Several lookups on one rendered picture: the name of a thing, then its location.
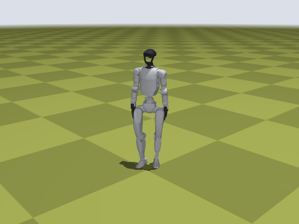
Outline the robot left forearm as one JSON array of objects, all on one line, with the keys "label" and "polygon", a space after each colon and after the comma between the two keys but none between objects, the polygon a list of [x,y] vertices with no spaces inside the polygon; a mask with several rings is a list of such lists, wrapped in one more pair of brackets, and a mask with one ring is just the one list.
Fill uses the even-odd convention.
[{"label": "robot left forearm", "polygon": [[[167,89],[166,89],[167,91]],[[167,94],[166,95],[162,95],[162,102],[163,102],[163,108],[166,106],[167,109],[168,109],[168,91],[167,91]]]}]

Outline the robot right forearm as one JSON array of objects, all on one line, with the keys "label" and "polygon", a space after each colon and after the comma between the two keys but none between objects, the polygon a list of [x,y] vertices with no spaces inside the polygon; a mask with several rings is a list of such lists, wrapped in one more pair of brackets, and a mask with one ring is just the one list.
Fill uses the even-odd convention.
[{"label": "robot right forearm", "polygon": [[135,107],[136,106],[136,100],[137,100],[138,93],[136,91],[132,91],[131,94],[132,94],[132,96],[131,96],[131,103],[130,103],[130,105],[134,104],[134,107]]}]

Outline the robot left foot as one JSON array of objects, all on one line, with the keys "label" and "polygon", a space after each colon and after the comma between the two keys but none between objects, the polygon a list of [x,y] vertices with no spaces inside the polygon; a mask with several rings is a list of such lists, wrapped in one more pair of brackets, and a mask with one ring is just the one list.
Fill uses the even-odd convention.
[{"label": "robot left foot", "polygon": [[159,166],[160,166],[160,164],[159,164],[159,158],[157,159],[157,157],[156,157],[156,159],[154,158],[153,167],[154,168],[159,168]]}]

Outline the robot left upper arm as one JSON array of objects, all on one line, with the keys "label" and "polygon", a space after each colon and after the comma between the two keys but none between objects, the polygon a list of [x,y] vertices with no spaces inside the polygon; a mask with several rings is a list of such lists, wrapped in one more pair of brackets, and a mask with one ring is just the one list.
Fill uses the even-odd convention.
[{"label": "robot left upper arm", "polygon": [[161,70],[158,69],[157,70],[157,75],[160,78],[160,84],[161,84],[161,89],[160,89],[160,93],[161,95],[166,95],[167,91],[166,91],[166,86],[167,86],[167,72],[165,70]]}]

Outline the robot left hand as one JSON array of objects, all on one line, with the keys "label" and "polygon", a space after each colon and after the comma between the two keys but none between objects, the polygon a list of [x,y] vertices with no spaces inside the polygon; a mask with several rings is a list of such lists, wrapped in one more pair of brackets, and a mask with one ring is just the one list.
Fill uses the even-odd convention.
[{"label": "robot left hand", "polygon": [[164,121],[165,121],[165,118],[166,118],[166,116],[167,116],[167,111],[168,111],[168,109],[167,109],[167,107],[165,106],[165,107],[164,107]]}]

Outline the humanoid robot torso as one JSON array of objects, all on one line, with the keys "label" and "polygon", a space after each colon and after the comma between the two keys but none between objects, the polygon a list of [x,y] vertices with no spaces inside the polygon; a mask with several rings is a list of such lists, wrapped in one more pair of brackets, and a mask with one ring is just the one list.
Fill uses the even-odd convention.
[{"label": "humanoid robot torso", "polygon": [[157,67],[147,69],[144,65],[139,69],[140,89],[142,95],[147,96],[143,102],[143,112],[155,113],[156,101],[152,96],[156,95],[160,88],[160,78],[157,75],[158,69]]}]

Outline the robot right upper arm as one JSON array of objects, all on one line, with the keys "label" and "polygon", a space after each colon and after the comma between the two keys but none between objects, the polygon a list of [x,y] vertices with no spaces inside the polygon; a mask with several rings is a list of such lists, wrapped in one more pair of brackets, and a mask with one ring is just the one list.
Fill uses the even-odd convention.
[{"label": "robot right upper arm", "polygon": [[133,74],[134,74],[134,85],[132,86],[132,91],[136,91],[138,92],[140,90],[140,87],[139,87],[139,69],[140,68],[135,68],[134,71],[133,71]]}]

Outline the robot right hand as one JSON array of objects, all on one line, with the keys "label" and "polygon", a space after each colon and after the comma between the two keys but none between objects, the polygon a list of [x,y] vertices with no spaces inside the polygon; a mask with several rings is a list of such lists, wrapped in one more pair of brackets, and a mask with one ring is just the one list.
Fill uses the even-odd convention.
[{"label": "robot right hand", "polygon": [[134,110],[135,110],[136,106],[134,107],[134,104],[131,104],[131,109],[132,109],[132,116],[134,118]]}]

